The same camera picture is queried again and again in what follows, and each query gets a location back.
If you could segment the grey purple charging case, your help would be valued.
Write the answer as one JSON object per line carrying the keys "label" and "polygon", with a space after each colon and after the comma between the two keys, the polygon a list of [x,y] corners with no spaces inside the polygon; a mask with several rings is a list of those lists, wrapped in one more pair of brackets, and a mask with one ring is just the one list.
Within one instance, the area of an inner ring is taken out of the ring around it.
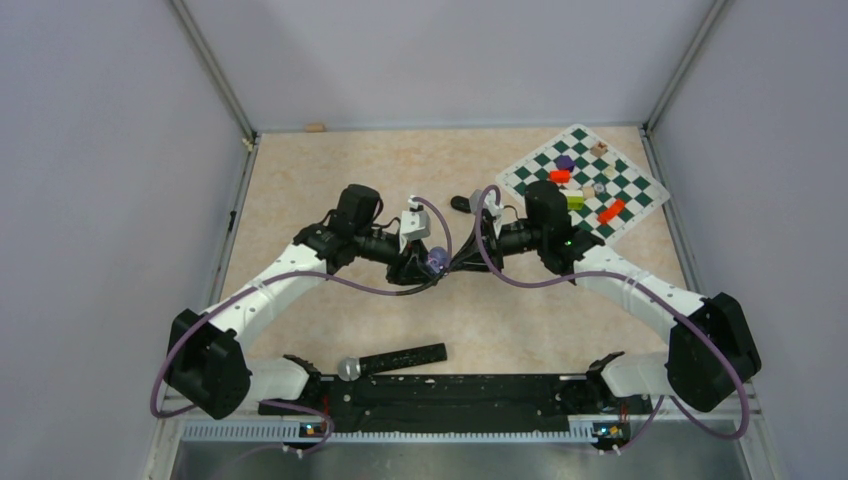
{"label": "grey purple charging case", "polygon": [[450,263],[450,255],[447,250],[442,247],[432,248],[425,261],[425,266],[432,275],[442,274]]}

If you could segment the black earbud charging case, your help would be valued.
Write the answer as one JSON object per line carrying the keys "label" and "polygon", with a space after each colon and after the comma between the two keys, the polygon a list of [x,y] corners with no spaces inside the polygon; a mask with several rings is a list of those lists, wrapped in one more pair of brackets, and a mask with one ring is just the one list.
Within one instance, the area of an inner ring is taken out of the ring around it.
{"label": "black earbud charging case", "polygon": [[467,197],[463,196],[453,196],[450,199],[450,206],[452,209],[469,214],[471,212],[470,200]]}

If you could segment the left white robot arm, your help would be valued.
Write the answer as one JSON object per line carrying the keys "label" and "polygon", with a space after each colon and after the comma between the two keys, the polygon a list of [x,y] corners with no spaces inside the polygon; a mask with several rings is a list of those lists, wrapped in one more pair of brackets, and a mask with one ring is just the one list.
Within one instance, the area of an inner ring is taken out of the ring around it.
{"label": "left white robot arm", "polygon": [[232,414],[252,387],[246,350],[295,300],[324,282],[387,297],[434,287],[447,268],[430,266],[424,240],[430,219],[444,224],[444,215],[429,200],[412,196],[398,231],[388,233],[377,222],[383,206],[376,190],[348,185],[334,208],[302,228],[243,287],[199,313],[180,312],[151,392],[151,414],[160,419],[177,414],[159,405],[164,385],[216,420]]}

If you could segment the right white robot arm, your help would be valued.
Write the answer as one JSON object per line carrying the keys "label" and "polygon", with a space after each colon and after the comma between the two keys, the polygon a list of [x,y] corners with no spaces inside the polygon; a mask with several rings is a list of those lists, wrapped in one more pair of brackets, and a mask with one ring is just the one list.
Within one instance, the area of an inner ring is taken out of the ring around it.
{"label": "right white robot arm", "polygon": [[762,361],[743,308],[733,296],[713,297],[678,288],[626,260],[599,235],[578,226],[564,193],[550,181],[525,190],[526,215],[504,223],[496,188],[452,198],[475,225],[455,270],[502,270],[507,256],[533,252],[556,278],[593,291],[642,321],[666,344],[650,354],[612,353],[590,367],[589,404],[612,412],[626,397],[672,396],[710,412]]}

